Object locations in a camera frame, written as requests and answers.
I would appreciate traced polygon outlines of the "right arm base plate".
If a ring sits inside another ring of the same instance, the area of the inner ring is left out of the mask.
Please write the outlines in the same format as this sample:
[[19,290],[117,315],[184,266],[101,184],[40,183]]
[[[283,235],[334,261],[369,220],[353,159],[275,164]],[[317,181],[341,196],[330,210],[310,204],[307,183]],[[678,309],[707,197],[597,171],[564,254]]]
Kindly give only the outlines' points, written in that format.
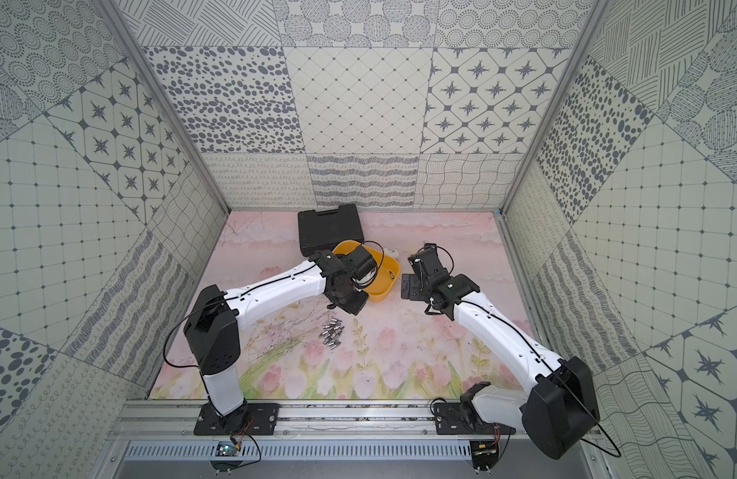
[[436,423],[438,435],[512,435],[516,429],[500,423],[487,423],[480,419],[474,410],[459,402],[448,402],[436,398],[430,403],[430,413]]

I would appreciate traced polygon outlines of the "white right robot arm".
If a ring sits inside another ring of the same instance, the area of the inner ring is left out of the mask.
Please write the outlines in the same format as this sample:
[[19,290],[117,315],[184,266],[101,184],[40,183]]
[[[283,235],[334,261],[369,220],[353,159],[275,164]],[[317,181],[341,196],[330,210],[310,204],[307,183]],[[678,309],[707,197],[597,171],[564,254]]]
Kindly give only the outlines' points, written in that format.
[[527,433],[552,459],[562,457],[594,427],[599,409],[592,372],[574,356],[548,349],[505,317],[466,275],[452,275],[427,243],[408,258],[402,298],[422,301],[427,315],[443,315],[483,343],[513,374],[521,393],[480,383],[460,397],[472,424],[503,424]]

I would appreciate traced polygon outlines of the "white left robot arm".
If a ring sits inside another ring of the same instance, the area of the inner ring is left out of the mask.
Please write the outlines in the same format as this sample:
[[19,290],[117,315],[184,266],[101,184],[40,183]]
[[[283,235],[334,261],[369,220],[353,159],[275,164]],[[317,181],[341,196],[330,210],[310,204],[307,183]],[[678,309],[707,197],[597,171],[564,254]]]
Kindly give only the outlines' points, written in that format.
[[236,367],[242,331],[294,303],[321,295],[332,307],[358,315],[369,301],[366,288],[381,265],[358,245],[345,255],[316,251],[300,265],[246,287],[226,291],[216,285],[205,287],[184,320],[183,335],[217,416],[229,418],[246,403]]

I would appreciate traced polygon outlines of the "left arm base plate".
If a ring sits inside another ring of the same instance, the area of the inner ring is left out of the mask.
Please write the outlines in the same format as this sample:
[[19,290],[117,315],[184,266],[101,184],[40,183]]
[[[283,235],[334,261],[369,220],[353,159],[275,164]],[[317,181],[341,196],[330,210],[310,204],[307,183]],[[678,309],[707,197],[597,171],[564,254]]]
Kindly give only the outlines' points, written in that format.
[[196,436],[234,436],[241,433],[272,436],[280,409],[280,403],[244,400],[234,411],[221,414],[209,401],[201,407],[193,433]]

